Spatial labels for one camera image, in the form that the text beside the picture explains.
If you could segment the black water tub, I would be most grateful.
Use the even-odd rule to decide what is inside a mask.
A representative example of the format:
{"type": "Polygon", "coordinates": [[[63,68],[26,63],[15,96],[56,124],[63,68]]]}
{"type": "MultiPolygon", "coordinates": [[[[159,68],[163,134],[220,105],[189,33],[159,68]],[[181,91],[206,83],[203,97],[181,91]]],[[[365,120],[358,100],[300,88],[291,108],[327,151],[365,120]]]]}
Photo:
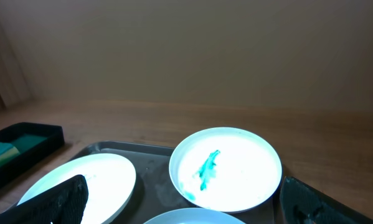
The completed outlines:
{"type": "Polygon", "coordinates": [[[0,166],[0,189],[65,144],[61,126],[28,122],[0,130],[0,142],[10,143],[19,151],[0,166]]]}

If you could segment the dark grey serving tray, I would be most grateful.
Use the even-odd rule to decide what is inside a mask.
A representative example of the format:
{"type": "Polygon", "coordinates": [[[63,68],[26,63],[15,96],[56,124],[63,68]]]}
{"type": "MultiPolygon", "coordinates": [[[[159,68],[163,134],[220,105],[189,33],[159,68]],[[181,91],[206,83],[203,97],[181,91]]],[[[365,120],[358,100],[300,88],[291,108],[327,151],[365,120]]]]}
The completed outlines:
{"type": "Polygon", "coordinates": [[[136,170],[136,185],[130,202],[113,223],[144,223],[164,212],[196,205],[184,198],[169,175],[173,148],[120,141],[93,143],[72,157],[110,153],[130,160],[136,170]]]}

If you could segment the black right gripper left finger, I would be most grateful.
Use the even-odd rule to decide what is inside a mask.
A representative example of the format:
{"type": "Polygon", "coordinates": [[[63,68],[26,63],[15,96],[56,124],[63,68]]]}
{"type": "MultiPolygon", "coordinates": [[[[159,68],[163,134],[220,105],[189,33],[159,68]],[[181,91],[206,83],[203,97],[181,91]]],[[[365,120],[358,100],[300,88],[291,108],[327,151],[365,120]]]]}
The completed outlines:
{"type": "Polygon", "coordinates": [[[80,224],[87,200],[87,181],[75,175],[1,213],[0,224],[80,224]]]}

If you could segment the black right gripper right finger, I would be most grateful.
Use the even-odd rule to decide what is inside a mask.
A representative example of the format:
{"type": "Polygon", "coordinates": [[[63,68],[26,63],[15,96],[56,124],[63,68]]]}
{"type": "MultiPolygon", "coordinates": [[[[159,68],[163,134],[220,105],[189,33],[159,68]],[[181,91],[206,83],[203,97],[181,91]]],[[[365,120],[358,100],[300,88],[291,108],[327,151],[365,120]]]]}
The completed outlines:
{"type": "Polygon", "coordinates": [[[289,224],[373,224],[373,219],[291,176],[282,183],[280,209],[289,224]]]}

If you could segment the white plate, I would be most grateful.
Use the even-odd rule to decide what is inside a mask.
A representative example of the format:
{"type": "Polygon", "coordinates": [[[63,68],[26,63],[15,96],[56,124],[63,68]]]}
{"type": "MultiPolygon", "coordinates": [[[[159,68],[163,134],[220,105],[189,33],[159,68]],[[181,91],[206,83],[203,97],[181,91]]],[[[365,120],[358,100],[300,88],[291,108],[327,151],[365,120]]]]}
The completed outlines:
{"type": "Polygon", "coordinates": [[[260,136],[216,127],[198,131],[176,146],[169,176],[190,203],[240,213],[261,205],[276,192],[283,168],[275,149],[260,136]]]}
{"type": "Polygon", "coordinates": [[[63,164],[39,179],[17,204],[79,174],[84,176],[88,187],[81,224],[112,222],[129,202],[136,183],[134,165],[117,154],[91,154],[63,164]]]}
{"type": "Polygon", "coordinates": [[[204,208],[181,208],[157,215],[144,224],[245,224],[226,213],[204,208]]]}

